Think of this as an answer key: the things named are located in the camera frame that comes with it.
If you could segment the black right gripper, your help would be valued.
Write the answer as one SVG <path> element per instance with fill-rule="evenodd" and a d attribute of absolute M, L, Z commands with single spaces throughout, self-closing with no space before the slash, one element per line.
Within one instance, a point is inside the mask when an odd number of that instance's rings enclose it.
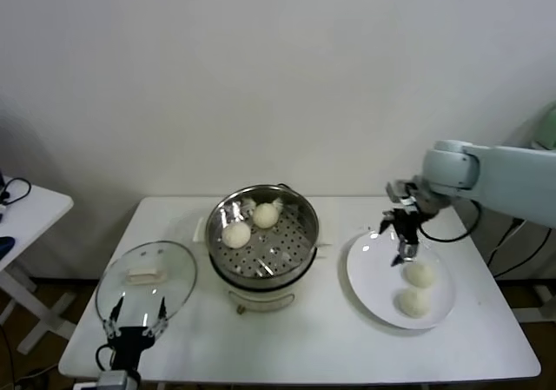
<path fill-rule="evenodd" d="M 401 204 L 397 208 L 382 212 L 379 233 L 383 234 L 394 226 L 399 239 L 397 255 L 391 262 L 392 267 L 413 261 L 418 253 L 418 231 L 422 224 L 434 218 L 434 212 L 423 208 L 417 201 Z"/>

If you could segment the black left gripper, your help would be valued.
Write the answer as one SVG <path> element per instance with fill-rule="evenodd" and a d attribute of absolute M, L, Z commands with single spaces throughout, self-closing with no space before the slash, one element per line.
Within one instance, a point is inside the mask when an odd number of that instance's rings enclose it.
<path fill-rule="evenodd" d="M 108 338 L 109 348 L 114 357 L 111 361 L 113 370 L 137 371 L 142 352 L 153 347 L 156 338 L 167 329 L 169 317 L 165 298 L 162 297 L 155 322 L 149 327 L 122 327 L 117 321 L 122 309 L 124 297 L 121 296 L 112 307 L 109 317 L 103 320 L 103 330 Z"/>

